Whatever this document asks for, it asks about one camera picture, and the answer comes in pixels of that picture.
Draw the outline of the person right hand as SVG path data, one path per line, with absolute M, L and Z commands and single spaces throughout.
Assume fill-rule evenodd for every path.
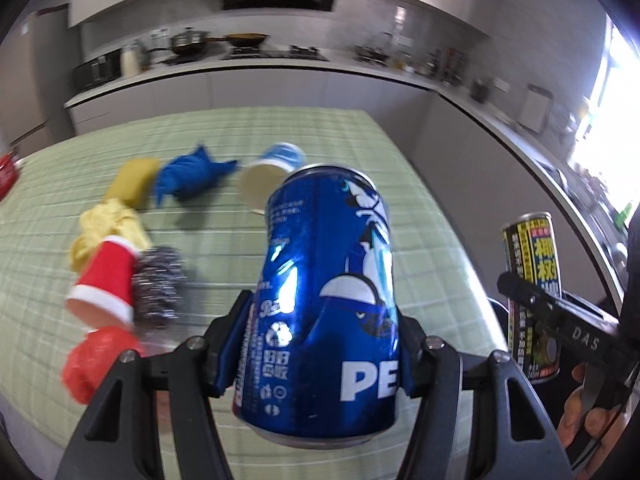
M 585 364 L 580 364 L 572 371 L 572 376 L 580 382 L 580 386 L 572 392 L 564 405 L 564 412 L 558 427 L 558 436 L 564 448 L 567 448 L 576 437 L 579 429 L 584 428 L 593 438 L 600 438 L 600 444 L 593 456 L 608 457 L 620 440 L 628 424 L 628 410 L 618 412 L 618 408 L 592 408 L 588 413 L 584 408 Z

